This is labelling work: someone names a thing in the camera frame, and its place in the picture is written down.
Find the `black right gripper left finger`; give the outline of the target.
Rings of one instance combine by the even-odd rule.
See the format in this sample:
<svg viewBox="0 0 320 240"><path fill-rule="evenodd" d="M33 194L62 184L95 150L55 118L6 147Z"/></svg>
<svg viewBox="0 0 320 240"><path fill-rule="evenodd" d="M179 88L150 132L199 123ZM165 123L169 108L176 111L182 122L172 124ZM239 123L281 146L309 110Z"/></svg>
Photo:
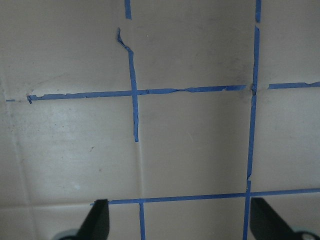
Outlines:
<svg viewBox="0 0 320 240"><path fill-rule="evenodd" d="M110 232L109 201L98 199L94 202L80 229L76 240L107 240Z"/></svg>

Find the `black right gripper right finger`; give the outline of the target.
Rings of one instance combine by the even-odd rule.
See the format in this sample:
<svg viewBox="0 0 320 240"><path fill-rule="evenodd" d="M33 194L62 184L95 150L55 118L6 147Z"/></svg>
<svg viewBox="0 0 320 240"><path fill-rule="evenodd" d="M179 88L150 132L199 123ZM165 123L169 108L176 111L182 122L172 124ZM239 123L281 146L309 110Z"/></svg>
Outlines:
<svg viewBox="0 0 320 240"><path fill-rule="evenodd" d="M250 200L249 227L256 240L318 240L309 231L294 231L262 197Z"/></svg>

